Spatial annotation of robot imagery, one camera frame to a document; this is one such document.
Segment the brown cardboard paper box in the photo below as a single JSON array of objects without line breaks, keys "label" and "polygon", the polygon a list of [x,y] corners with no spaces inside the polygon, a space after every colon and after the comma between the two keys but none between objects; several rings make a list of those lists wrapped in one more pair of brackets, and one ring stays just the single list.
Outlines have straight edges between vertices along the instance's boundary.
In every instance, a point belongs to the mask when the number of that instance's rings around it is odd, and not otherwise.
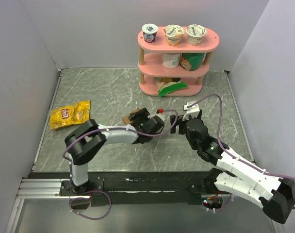
[{"label": "brown cardboard paper box", "polygon": [[131,111],[129,114],[127,114],[126,116],[124,116],[122,118],[123,123],[125,125],[131,124],[131,120],[129,119],[130,115],[138,112],[139,110],[140,110],[140,108],[136,108],[135,110]]}]

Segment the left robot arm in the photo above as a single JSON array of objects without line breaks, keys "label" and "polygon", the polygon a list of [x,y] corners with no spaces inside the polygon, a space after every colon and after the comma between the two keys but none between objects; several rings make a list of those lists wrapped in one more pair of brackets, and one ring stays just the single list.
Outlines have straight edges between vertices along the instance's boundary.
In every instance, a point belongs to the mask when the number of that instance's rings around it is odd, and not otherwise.
[{"label": "left robot arm", "polygon": [[91,119],[83,123],[65,138],[63,157],[69,161],[70,191],[83,195],[88,190],[88,163],[101,147],[110,144],[144,144],[152,140],[164,128],[163,109],[150,114],[146,108],[130,113],[130,124],[104,126]]}]

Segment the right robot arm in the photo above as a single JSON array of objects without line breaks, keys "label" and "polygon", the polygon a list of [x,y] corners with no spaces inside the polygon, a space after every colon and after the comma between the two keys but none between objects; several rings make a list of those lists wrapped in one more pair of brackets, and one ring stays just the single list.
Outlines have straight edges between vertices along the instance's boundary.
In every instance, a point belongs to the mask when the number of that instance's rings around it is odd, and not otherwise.
[{"label": "right robot arm", "polygon": [[185,135],[191,148],[215,166],[205,180],[209,193],[228,192],[259,206],[273,221],[284,224],[295,208],[295,181],[273,176],[244,159],[208,133],[201,116],[171,115],[171,134]]}]

